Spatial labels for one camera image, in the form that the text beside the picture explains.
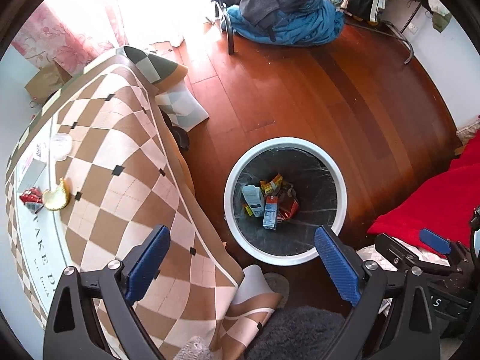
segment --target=wooden floor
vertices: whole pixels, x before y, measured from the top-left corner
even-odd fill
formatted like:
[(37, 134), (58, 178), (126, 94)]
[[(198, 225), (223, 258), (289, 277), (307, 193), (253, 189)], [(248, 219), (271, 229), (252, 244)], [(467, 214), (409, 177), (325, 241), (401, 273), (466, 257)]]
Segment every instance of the wooden floor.
[[(255, 144), (298, 137), (333, 157), (348, 193), (340, 236), (355, 248), (371, 243), (365, 233), (373, 220), (445, 170), (459, 146), (440, 94), (417, 60), (404, 66), (407, 51), (393, 38), (351, 26), (331, 44), (310, 48), (236, 36), (229, 56), (226, 36), (207, 26), (179, 49), (159, 49), (189, 67), (187, 84), (210, 114), (189, 133), (184, 156), (198, 202), (242, 266), (254, 260), (229, 232), (223, 193), (231, 168)], [(348, 311), (319, 259), (261, 265), (289, 279), (288, 306)]]

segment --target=white wall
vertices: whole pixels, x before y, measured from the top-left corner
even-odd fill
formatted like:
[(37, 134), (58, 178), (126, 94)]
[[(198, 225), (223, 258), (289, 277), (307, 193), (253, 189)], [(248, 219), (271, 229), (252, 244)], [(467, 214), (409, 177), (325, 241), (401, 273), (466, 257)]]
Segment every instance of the white wall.
[[(418, 4), (407, 7), (407, 1), (388, 0), (381, 18), (401, 29)], [(480, 115), (480, 55), (454, 17), (439, 33), (425, 12), (421, 7), (412, 20), (417, 33), (407, 28), (404, 35), (442, 95), (455, 125), (461, 128)]]
[[(25, 84), (38, 69), (9, 47), (0, 60), (0, 178), (16, 142), (38, 110), (29, 106)], [(42, 359), (43, 330), (35, 319), (20, 285), (7, 233), (5, 194), (0, 193), (0, 309), (10, 327), (35, 359)]]

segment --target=trash can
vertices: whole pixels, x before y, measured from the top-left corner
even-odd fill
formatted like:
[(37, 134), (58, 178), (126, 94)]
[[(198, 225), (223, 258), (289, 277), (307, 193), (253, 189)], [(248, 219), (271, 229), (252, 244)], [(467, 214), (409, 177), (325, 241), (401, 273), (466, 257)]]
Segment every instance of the trash can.
[[(263, 218), (248, 216), (243, 208), (245, 185), (260, 185), (281, 174), (294, 186), (299, 210), (278, 223), (276, 230), (262, 226)], [(347, 211), (347, 190), (338, 166), (315, 144), (298, 138), (275, 138), (256, 145), (233, 167), (226, 182), (225, 218), (239, 245), (256, 259), (292, 266), (315, 258), (318, 226), (339, 234)]]

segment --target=blue gripper pad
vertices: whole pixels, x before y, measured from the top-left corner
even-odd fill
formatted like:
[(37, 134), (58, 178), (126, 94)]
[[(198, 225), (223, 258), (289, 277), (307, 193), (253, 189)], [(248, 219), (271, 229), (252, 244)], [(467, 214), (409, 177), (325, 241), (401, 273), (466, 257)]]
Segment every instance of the blue gripper pad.
[(420, 241), (422, 241), (425, 245), (430, 246), (434, 251), (439, 254), (450, 254), (452, 248), (450, 247), (450, 243), (436, 235), (433, 231), (428, 230), (426, 228), (420, 230)]
[(323, 227), (315, 231), (315, 248), (342, 299), (355, 307), (361, 296), (358, 276)]
[(158, 272), (170, 247), (170, 232), (163, 226), (152, 239), (142, 256), (130, 272), (125, 299), (129, 304), (142, 299)]

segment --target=power outlet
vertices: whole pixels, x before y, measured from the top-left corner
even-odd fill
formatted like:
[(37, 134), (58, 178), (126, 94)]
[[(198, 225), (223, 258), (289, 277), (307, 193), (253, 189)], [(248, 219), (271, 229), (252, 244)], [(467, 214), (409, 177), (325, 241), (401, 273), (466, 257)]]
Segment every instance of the power outlet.
[(409, 24), (408, 29), (410, 30), (410, 32), (412, 34), (416, 34), (417, 31), (419, 30), (419, 28), (416, 25), (414, 25), (413, 23)]

